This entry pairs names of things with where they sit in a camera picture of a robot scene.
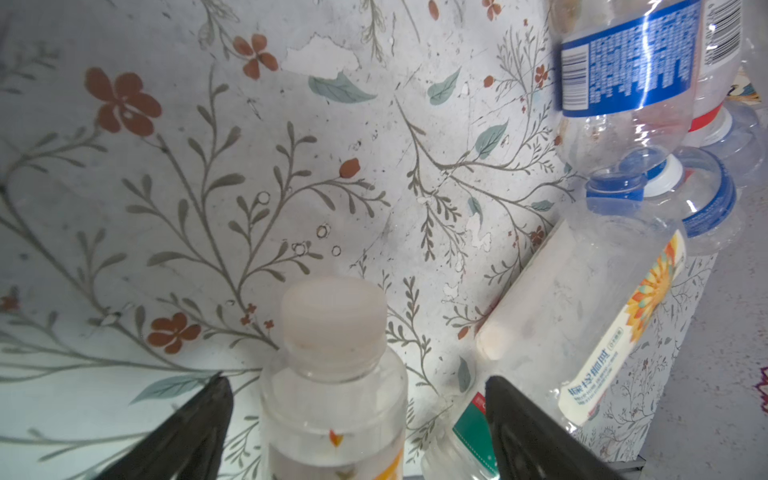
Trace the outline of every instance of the green label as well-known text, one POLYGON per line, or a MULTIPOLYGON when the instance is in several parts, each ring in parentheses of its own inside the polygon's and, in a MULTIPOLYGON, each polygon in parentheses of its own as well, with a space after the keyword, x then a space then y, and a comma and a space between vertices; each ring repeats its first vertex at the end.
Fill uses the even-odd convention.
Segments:
POLYGON ((496 456, 493 453, 491 429, 485 419, 485 397, 479 393, 472 399, 462 416, 453 426, 453 432, 493 475, 498 475, 496 456))

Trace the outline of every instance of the yellow flower graphic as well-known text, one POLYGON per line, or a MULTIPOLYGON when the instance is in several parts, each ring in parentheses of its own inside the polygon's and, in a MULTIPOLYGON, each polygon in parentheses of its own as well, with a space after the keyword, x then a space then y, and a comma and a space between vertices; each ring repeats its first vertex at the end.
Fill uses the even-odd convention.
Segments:
POLYGON ((643 336, 656 305, 661 303, 670 289, 677 248, 677 235, 675 235, 627 302, 629 314, 627 325, 632 327, 632 342, 637 342, 643 336))

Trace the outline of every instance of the barcode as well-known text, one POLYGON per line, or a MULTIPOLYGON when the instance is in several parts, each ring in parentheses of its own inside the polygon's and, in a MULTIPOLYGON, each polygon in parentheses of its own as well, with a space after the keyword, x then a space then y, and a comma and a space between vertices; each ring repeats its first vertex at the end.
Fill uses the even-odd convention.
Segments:
POLYGON ((741 43, 741 0, 729 0, 707 13, 706 65, 726 60, 741 43))
POLYGON ((563 110, 589 108, 589 44, 563 50, 563 110))

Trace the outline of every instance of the circular mark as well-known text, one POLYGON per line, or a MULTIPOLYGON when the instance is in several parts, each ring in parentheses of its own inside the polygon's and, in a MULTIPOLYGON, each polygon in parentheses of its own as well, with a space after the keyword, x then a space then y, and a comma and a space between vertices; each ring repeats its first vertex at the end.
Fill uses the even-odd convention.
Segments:
POLYGON ((270 192, 259 192, 256 195, 256 202, 261 205, 267 205, 270 202, 270 192))
POLYGON ((317 227, 317 238, 328 237, 330 233, 331 233, 331 226, 327 223, 324 223, 319 227, 317 227))
POLYGON ((307 248, 305 243, 294 243, 293 245, 291 245, 291 248, 293 248, 293 252, 299 257, 306 254, 307 248))

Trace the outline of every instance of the white label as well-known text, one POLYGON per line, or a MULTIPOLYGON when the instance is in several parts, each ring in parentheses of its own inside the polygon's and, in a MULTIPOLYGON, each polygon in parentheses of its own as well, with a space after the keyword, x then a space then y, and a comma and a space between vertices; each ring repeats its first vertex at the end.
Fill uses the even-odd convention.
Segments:
MULTIPOLYGON (((347 435, 334 435, 332 442, 354 442, 347 435)), ((269 480, 402 480, 403 446, 406 434, 403 432, 392 443, 375 455, 359 462, 335 467, 306 465, 286 457, 270 445, 268 465, 269 480)))
POLYGON ((685 240, 678 231, 600 339, 578 376, 562 387, 558 407, 565 418, 575 425, 589 420, 591 411, 643 336, 654 309, 667 295, 672 280, 684 264, 685 240))
POLYGON ((700 73, 709 73, 739 54, 741 1, 709 0, 705 3, 700 73))

